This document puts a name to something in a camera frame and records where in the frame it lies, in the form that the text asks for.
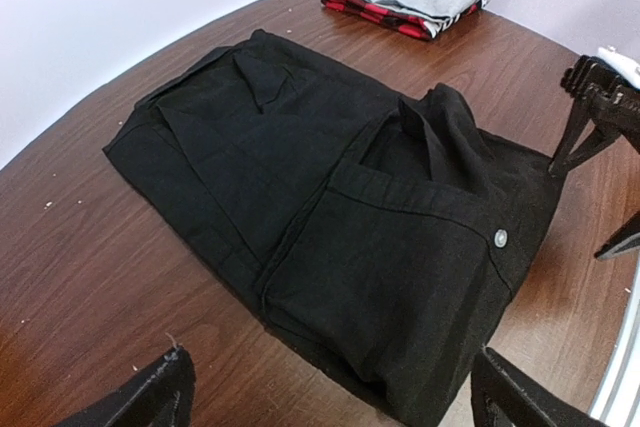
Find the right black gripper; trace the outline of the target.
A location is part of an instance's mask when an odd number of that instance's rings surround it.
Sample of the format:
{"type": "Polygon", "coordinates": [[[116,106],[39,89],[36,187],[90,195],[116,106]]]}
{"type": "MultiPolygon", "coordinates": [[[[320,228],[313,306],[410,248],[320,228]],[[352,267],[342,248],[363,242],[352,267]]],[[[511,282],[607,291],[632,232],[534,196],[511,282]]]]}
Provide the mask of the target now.
{"type": "MultiPolygon", "coordinates": [[[[581,55],[568,68],[560,86],[574,99],[561,140],[549,166],[552,177],[564,177],[608,146],[608,132],[595,126],[578,145],[593,117],[639,115],[639,89],[622,74],[595,56],[581,55]]],[[[640,211],[636,211],[594,253],[608,260],[639,249],[640,211]]]]}

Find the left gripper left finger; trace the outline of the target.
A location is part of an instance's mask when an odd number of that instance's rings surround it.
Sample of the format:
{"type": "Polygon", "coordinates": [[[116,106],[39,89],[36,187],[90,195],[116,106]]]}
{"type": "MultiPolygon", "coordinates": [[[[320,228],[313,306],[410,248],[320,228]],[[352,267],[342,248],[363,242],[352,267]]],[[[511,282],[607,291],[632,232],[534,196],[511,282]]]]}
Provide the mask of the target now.
{"type": "Polygon", "coordinates": [[[189,352],[177,345],[104,398],[60,421],[73,426],[188,427],[196,375],[189,352]]]}

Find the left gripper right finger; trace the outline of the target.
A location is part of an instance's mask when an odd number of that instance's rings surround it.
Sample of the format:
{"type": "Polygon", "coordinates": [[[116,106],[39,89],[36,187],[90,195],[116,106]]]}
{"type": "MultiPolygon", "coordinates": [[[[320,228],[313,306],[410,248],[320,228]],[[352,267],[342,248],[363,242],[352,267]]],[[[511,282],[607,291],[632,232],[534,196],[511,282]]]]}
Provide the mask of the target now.
{"type": "Polygon", "coordinates": [[[475,356],[471,406],[476,426],[601,426],[490,347],[475,356]]]}

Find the black long sleeve shirt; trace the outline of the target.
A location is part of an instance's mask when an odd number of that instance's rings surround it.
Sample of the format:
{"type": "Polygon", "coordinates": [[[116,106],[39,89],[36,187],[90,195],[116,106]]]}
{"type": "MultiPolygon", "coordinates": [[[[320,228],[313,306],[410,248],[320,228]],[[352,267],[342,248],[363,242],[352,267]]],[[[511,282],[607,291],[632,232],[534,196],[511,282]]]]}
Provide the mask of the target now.
{"type": "Polygon", "coordinates": [[[256,31],[138,101],[105,154],[272,332],[408,426],[440,423],[564,181],[422,99],[256,31]]]}

